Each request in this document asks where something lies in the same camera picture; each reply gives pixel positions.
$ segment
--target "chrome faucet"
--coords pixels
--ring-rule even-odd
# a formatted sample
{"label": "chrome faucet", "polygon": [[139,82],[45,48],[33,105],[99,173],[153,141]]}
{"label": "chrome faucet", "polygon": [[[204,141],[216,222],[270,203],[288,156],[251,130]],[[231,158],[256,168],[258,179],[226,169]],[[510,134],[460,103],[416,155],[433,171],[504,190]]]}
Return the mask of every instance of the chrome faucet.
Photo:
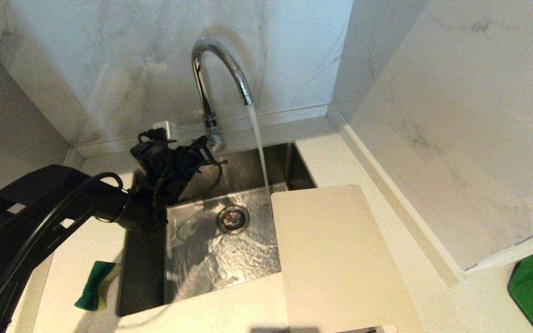
{"label": "chrome faucet", "polygon": [[214,152],[217,152],[226,146],[226,142],[221,133],[221,129],[217,124],[217,115],[215,114],[215,111],[211,109],[209,99],[207,99],[207,91],[205,90],[205,83],[203,82],[203,76],[201,74],[201,55],[204,51],[210,51],[215,54],[226,65],[236,82],[237,90],[240,92],[244,105],[250,105],[253,101],[246,77],[230,51],[213,38],[199,39],[192,47],[192,69],[194,70],[194,77],[197,80],[198,94],[201,97],[201,103],[203,103],[203,108],[205,109],[205,115],[203,115],[205,133],[209,139],[211,149]]}

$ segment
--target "white cutting board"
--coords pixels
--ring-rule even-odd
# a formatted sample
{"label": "white cutting board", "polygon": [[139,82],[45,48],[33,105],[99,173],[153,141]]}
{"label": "white cutting board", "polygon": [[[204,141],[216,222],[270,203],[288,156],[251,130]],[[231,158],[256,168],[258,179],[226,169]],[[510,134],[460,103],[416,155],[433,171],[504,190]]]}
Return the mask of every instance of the white cutting board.
{"label": "white cutting board", "polygon": [[273,214],[292,329],[424,332],[358,186],[278,192]]}

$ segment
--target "water stream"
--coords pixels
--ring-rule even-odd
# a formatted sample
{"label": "water stream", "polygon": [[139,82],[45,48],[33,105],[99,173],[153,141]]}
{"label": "water stream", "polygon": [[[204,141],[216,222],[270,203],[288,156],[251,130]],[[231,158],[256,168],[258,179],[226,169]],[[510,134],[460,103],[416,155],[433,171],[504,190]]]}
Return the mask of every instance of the water stream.
{"label": "water stream", "polygon": [[267,179],[267,165],[265,164],[265,153],[262,150],[262,139],[260,138],[260,128],[258,128],[258,118],[256,118],[256,110],[254,105],[248,105],[248,112],[250,113],[250,120],[252,120],[252,127],[254,127],[254,136],[256,137],[256,144],[258,145],[258,154],[260,154],[260,164],[262,165],[262,176],[265,180],[266,194],[271,197],[271,193],[268,188]]}

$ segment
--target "sink basin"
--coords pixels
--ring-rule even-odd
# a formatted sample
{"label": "sink basin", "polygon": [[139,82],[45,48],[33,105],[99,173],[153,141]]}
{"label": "sink basin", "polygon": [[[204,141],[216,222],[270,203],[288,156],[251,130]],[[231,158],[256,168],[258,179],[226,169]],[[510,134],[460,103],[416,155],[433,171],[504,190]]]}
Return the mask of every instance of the sink basin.
{"label": "sink basin", "polygon": [[[269,192],[315,185],[293,143],[264,149]],[[155,234],[128,232],[123,253],[119,316],[134,314],[281,271],[277,236],[258,150],[216,157],[169,207]]]}

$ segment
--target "sink drain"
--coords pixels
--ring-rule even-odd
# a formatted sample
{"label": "sink drain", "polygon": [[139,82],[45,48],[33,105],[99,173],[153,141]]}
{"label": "sink drain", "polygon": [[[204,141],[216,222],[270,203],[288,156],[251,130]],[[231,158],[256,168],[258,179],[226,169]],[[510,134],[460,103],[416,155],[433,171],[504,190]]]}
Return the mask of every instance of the sink drain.
{"label": "sink drain", "polygon": [[239,234],[248,227],[250,214],[244,207],[229,206],[217,216],[217,227],[224,234]]}

